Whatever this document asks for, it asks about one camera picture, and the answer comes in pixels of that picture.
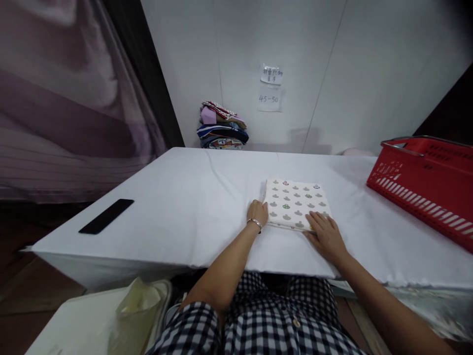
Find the floor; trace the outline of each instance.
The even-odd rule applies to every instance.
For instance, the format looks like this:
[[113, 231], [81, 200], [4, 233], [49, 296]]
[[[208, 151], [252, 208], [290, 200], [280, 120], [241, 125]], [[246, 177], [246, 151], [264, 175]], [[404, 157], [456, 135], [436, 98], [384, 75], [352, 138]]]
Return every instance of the floor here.
[[[86, 290], [36, 257], [20, 252], [60, 226], [87, 205], [0, 205], [0, 349], [23, 355], [55, 311]], [[342, 325], [368, 354], [387, 355], [357, 301], [337, 297]]]

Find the silver bracelet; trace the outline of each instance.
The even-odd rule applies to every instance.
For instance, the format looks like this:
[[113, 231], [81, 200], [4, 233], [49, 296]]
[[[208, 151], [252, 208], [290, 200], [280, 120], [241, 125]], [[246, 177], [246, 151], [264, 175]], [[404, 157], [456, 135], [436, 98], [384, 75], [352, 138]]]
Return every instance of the silver bracelet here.
[[254, 218], [250, 218], [249, 220], [246, 221], [246, 224], [248, 224], [249, 221], [255, 222], [258, 225], [258, 227], [260, 227], [260, 232], [258, 233], [258, 234], [260, 234], [262, 229], [263, 229], [263, 226], [261, 225], [261, 223], [258, 222], [257, 220], [255, 220]]

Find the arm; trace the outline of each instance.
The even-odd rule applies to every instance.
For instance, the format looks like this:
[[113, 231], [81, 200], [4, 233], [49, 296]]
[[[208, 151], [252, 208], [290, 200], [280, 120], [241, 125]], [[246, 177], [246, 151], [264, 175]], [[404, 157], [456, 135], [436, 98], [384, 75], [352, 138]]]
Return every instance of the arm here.
[[[246, 216], [266, 225], [268, 205], [254, 200]], [[215, 259], [205, 274], [197, 281], [182, 303], [179, 311], [193, 302], [208, 303], [218, 314], [220, 324], [224, 324], [225, 313], [230, 306], [233, 295], [245, 270], [248, 254], [260, 227], [249, 221], [225, 250]]]
[[304, 232], [317, 251], [340, 271], [394, 354], [454, 354], [413, 311], [384, 288], [346, 250], [337, 224], [311, 212], [306, 218], [316, 236]]

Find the wrist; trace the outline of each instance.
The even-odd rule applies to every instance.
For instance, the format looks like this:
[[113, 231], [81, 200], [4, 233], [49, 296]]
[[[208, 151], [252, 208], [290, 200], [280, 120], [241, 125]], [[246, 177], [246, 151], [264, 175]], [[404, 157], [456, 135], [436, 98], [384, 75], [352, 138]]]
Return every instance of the wrist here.
[[256, 224], [255, 222], [253, 222], [252, 220], [247, 221], [245, 229], [254, 234], [258, 234], [259, 232], [262, 231], [260, 226]]
[[356, 259], [347, 252], [338, 257], [332, 264], [343, 275], [345, 270], [352, 268], [354, 262], [356, 262]]

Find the black smartphone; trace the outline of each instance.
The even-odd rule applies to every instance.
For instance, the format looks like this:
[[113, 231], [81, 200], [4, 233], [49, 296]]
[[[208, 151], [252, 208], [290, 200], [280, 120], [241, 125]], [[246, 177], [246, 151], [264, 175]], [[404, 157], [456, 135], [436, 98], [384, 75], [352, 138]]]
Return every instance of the black smartphone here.
[[116, 217], [126, 210], [134, 201], [120, 199], [90, 221], [79, 233], [98, 234], [108, 226]]

